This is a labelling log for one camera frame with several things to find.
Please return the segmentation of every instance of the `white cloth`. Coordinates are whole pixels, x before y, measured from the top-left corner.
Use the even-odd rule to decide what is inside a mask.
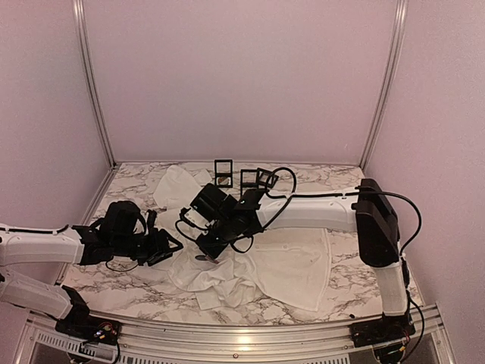
[[[159,193],[170,194],[158,194],[161,202],[157,204],[172,207],[158,216],[158,222],[184,245],[167,271],[176,287],[194,292],[201,309],[237,307],[259,298],[262,292],[300,309],[318,310],[330,277],[330,244],[324,229],[265,231],[255,235],[254,246],[246,254],[227,247],[217,258],[219,264],[199,261],[195,259],[202,254],[199,248],[173,231],[173,226],[180,207],[189,205],[201,187],[188,172],[172,167],[157,187]],[[200,233],[184,224],[180,227],[193,238]],[[249,240],[236,244],[245,250]]]
[[[201,185],[210,181],[211,175],[205,169],[193,177],[178,165],[171,165],[155,189],[153,199],[161,209],[179,209],[188,206]]]

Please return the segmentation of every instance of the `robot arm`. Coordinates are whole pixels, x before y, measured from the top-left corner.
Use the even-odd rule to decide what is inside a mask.
[[[247,190],[239,201],[212,184],[206,185],[183,209],[180,219],[204,227],[196,239],[208,260],[215,260],[243,237],[271,228],[329,228],[357,231],[361,260],[377,278],[383,315],[351,326],[357,347],[397,340],[414,334],[409,315],[408,269],[399,254],[397,214],[378,184],[364,179],[359,187],[311,196],[270,198],[265,190]]]
[[[146,221],[133,202],[121,201],[113,202],[106,216],[91,226],[48,231],[0,225],[0,301],[43,312],[58,321],[57,331],[91,340],[107,320],[91,316],[74,289],[44,284],[6,266],[25,262],[95,265],[114,256],[154,265],[183,248],[166,230],[155,227],[155,219],[155,212],[149,212]],[[136,232],[138,221],[143,232]],[[106,344],[115,344],[119,322],[108,323],[110,333],[100,337]]]

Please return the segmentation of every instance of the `aluminum frame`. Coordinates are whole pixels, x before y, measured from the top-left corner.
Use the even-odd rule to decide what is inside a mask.
[[[234,326],[197,325],[174,322],[158,322],[103,312],[93,312],[107,319],[121,322],[120,347],[122,356],[149,356],[169,359],[169,362],[285,362],[302,363],[315,361],[371,347],[355,348],[350,337],[349,325],[366,318],[334,322],[283,325],[283,326]],[[421,333],[421,320],[416,309],[411,311],[415,320],[417,337]],[[436,305],[423,308],[425,334],[438,337],[440,345],[449,347],[443,321]],[[38,333],[54,332],[55,322],[50,318],[32,313],[22,333],[21,345],[16,353],[15,364],[31,363]],[[451,351],[441,350],[440,364],[454,364]]]
[[[95,116],[96,130],[101,140],[103,153],[105,154],[106,162],[110,168],[116,167],[117,163],[114,159],[113,149],[109,140],[108,129],[105,123],[105,117],[99,102],[98,90],[96,88],[96,81],[94,70],[92,69],[91,54],[89,52],[88,32],[86,28],[86,18],[84,17],[84,1],[73,0],[74,18],[77,25],[77,36],[80,44],[81,58],[83,61],[84,76],[88,87],[89,98],[91,100],[92,110]]]
[[[394,18],[393,38],[389,57],[387,59],[386,73],[384,74],[383,84],[380,89],[379,99],[372,119],[371,129],[369,130],[364,151],[362,152],[359,167],[365,171],[371,160],[372,152],[376,146],[377,137],[382,127],[384,113],[386,111],[387,100],[396,76],[396,70],[402,50],[402,43],[405,33],[405,19],[408,12],[408,0],[398,0],[396,6],[396,16]]]

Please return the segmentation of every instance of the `pink wall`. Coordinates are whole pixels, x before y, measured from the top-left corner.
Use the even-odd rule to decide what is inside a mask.
[[[367,175],[421,207],[408,255],[458,363],[485,357],[485,2],[410,2],[406,38]],[[409,233],[414,217],[403,215]]]
[[[396,2],[86,2],[118,160],[358,164]]]
[[[107,173],[80,63],[71,2],[0,2],[0,221],[79,222]],[[21,267],[48,280],[57,266]],[[0,362],[26,312],[0,305]]]

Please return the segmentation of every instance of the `marble surface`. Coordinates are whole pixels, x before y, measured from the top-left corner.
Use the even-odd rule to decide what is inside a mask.
[[[103,216],[113,201],[133,200],[142,210],[161,210],[152,194],[170,165],[177,164],[190,174],[202,169],[213,171],[212,162],[190,163],[124,163],[112,181],[95,218]],[[275,169],[282,164],[234,164],[234,186],[239,187],[240,168]],[[358,185],[363,178],[360,168],[331,165],[286,165],[293,169],[299,182],[298,191],[335,190]],[[283,178],[280,186],[289,180]],[[228,190],[239,198],[239,190]],[[270,297],[236,308],[219,307],[202,311],[194,293],[176,288],[164,267],[171,260],[159,263],[158,269],[138,267],[129,273],[109,271],[104,264],[70,267],[64,284],[75,288],[92,310],[169,322],[233,325],[290,325],[363,317],[382,312],[380,294],[373,272],[358,256],[356,234],[329,231],[332,251],[330,281],[321,298],[319,310],[309,312],[291,307]],[[133,266],[120,262],[121,267]],[[411,280],[411,294],[421,303],[418,289]]]

